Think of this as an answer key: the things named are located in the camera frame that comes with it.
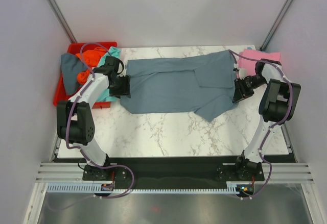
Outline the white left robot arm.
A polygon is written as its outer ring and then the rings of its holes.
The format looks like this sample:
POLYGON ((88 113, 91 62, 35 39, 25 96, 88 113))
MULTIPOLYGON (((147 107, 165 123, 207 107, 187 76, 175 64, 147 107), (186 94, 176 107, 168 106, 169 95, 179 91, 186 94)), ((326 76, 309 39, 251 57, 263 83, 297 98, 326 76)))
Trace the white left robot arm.
POLYGON ((57 135, 69 150, 77 149, 86 162, 95 167, 94 173, 101 180, 108 179, 112 167, 106 164, 107 154, 95 139, 95 123, 91 109, 97 99, 109 89, 110 96, 130 97, 130 76, 122 76, 123 62, 107 56, 104 65, 91 70, 85 85, 69 100, 57 104, 57 135))

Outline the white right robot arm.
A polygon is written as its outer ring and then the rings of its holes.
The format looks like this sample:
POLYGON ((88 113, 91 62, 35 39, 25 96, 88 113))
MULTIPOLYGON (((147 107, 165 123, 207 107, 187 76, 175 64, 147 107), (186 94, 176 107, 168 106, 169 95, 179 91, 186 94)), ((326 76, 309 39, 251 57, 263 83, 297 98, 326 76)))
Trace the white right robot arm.
POLYGON ((234 104, 253 96, 256 88, 267 85, 259 104, 259 125, 242 152, 246 161, 261 163, 274 130, 293 117, 301 85, 286 77, 280 62, 268 59, 257 60, 255 75, 237 78, 234 83, 234 104))

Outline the slate blue t-shirt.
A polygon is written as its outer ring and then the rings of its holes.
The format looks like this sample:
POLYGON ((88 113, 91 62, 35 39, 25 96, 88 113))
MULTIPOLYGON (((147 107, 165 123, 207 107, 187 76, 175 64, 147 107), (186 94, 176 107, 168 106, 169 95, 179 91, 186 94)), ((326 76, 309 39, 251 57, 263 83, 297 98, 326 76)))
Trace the slate blue t-shirt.
POLYGON ((129 60, 132 114, 194 112, 208 122, 234 108, 235 59, 229 51, 187 58, 129 60))

